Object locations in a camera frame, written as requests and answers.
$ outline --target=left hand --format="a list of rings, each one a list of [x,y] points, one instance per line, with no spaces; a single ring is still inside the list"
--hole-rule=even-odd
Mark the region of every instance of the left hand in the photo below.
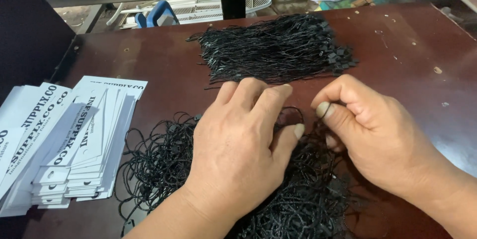
[[[305,129],[297,124],[273,134],[292,90],[253,78],[222,85],[194,131],[192,167],[181,188],[202,216],[237,221],[280,186]]]

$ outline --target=right hand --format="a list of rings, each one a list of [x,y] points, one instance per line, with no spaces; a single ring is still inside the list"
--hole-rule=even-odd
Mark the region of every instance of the right hand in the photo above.
[[[346,106],[331,103],[337,101]],[[396,99],[350,75],[323,88],[312,108],[334,132],[327,137],[328,146],[346,146],[361,174],[390,193],[406,199],[433,169],[450,164]]]

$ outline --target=brown table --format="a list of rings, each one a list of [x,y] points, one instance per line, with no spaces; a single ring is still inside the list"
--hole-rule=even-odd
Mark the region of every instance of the brown table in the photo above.
[[[473,108],[477,104],[477,42],[430,4],[370,6],[322,14],[335,29],[338,42],[351,45],[361,60],[346,73],[396,97],[443,154],[477,175],[477,114]],[[216,28],[246,26],[261,19],[211,24]],[[208,85],[208,69],[196,65],[201,61],[197,42],[184,40],[207,27],[209,23],[199,23],[84,35],[64,84],[74,86],[83,75],[149,81],[131,123],[144,132],[178,111],[202,113],[217,90],[203,90]],[[442,73],[436,73],[435,67]],[[291,83],[294,92],[286,105],[305,110],[308,129],[315,119],[310,102],[331,80]],[[361,191],[376,200],[364,210],[369,216],[363,215],[356,227],[350,225],[361,238],[450,238],[414,206],[356,178]],[[119,238],[123,221],[117,206],[112,198],[73,201],[67,210],[31,210],[23,238]]]

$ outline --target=pile of black strings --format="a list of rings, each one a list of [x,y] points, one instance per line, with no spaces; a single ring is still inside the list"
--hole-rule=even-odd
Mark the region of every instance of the pile of black strings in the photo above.
[[[298,114],[298,121],[303,122],[298,109],[284,108],[275,130],[283,126],[280,119],[292,114]],[[141,142],[134,148],[126,144],[128,150],[124,154],[131,159],[118,171],[129,195],[118,198],[118,180],[115,197],[120,201],[119,212],[125,221],[138,209],[150,213],[185,183],[192,163],[194,128],[199,119],[200,115],[177,113],[175,120],[160,121],[147,137],[138,129],[129,131],[137,132]],[[333,172],[337,156],[326,147],[325,129],[317,123],[314,127],[293,151],[282,185],[240,219],[227,239],[344,238],[344,213],[350,198],[348,182]],[[133,209],[123,214],[125,208],[131,208],[124,206],[130,201],[134,203]]]
[[[210,68],[210,83],[254,77],[284,84],[321,76],[338,77],[355,67],[351,49],[334,41],[333,30],[319,14],[280,16],[249,27],[209,28],[192,35]]]

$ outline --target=stack of hang tags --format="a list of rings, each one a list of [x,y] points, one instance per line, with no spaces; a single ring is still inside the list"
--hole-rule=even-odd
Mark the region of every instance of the stack of hang tags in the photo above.
[[[73,89],[15,87],[0,107],[0,217],[110,197],[146,84],[84,76]]]

